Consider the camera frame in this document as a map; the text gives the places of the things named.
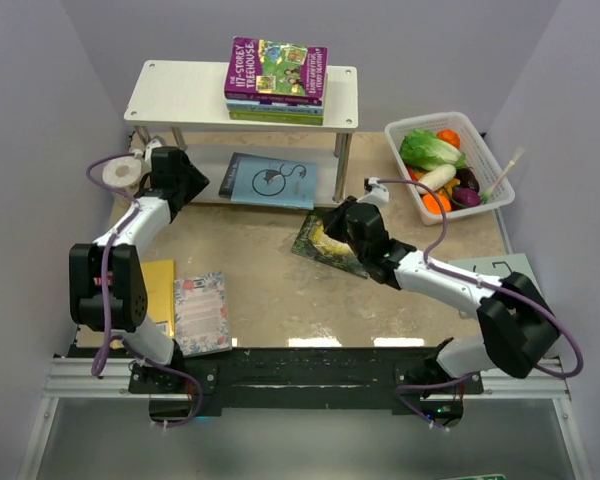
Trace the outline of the dark glossy hardcover book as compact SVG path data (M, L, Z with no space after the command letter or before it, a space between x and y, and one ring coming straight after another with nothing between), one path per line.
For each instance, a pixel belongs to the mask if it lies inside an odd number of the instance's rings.
M237 171L243 154L235 152L228 164L227 170L220 184L218 195L221 198L230 199L234 190Z

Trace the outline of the light blue cat book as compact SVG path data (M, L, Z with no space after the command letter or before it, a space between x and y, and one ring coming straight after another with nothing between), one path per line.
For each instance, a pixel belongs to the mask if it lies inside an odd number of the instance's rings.
M316 164L242 154L229 199L232 203L301 210L314 208Z

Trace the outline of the green cartoon paperback book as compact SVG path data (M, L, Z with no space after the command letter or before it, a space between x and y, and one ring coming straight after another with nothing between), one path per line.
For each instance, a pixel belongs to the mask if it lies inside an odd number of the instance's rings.
M240 121L285 123L309 126L322 126L324 122L324 118L322 116L276 112L230 111L229 117L232 120Z

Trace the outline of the blue Treehouse paperback book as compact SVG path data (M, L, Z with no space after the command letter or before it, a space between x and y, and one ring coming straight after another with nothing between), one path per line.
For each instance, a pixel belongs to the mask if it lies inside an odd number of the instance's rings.
M226 106L229 111L303 114L315 116L324 115L324 108L319 106L287 105L282 103L267 104L256 101L242 100L227 100Z

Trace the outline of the purple Treehouse paperback book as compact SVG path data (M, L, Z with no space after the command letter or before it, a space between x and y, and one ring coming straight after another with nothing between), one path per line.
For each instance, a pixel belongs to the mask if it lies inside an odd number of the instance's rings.
M327 65L324 46L236 36L224 96L228 100L321 106Z

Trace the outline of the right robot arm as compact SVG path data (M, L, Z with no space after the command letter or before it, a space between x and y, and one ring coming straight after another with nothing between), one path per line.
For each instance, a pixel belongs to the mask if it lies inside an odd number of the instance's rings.
M347 244L377 283L419 293L477 319L480 333L449 338L405 375L410 385L449 392L462 377L498 368L523 379L560 336L535 284L513 272L500 279L425 257L392 238L377 206L347 198L322 216L325 234Z

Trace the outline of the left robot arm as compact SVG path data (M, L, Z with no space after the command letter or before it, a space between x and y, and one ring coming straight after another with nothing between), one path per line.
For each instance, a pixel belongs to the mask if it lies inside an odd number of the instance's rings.
M209 179L174 146L147 148L140 154L149 164L139 191L131 195L93 175L93 170L125 156L112 155L89 165L93 184L130 201L124 216L90 243L69 251L69 305L73 322L103 334L91 374L103 372L110 345L119 341L135 357L155 365L151 378L165 392L180 390L187 368L173 359L176 342L163 333L148 312L148 294L141 253L182 208L202 193Z

